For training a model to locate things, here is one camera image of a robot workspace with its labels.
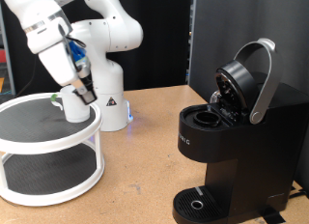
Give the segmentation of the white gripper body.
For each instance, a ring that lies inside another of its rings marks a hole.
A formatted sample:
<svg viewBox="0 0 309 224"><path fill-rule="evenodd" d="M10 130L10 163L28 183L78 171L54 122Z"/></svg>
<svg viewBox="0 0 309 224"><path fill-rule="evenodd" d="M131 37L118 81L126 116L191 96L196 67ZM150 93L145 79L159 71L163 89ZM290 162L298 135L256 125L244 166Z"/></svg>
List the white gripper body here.
<svg viewBox="0 0 309 224"><path fill-rule="evenodd" d="M39 58L52 78L61 86L74 83L77 79L66 44L58 42L39 53Z"/></svg>

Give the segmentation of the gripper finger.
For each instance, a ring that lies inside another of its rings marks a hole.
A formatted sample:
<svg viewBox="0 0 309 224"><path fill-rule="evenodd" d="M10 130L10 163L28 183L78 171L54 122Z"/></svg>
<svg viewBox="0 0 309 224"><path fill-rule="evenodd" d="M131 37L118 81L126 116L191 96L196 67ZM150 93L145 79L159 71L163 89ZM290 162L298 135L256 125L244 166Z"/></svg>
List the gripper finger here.
<svg viewBox="0 0 309 224"><path fill-rule="evenodd" d="M91 76L84 77L82 79L82 82L88 91L91 91L93 89L93 80Z"/></svg>
<svg viewBox="0 0 309 224"><path fill-rule="evenodd" d="M79 95L84 95L87 92L84 83L80 79L72 82L71 85L76 89Z"/></svg>

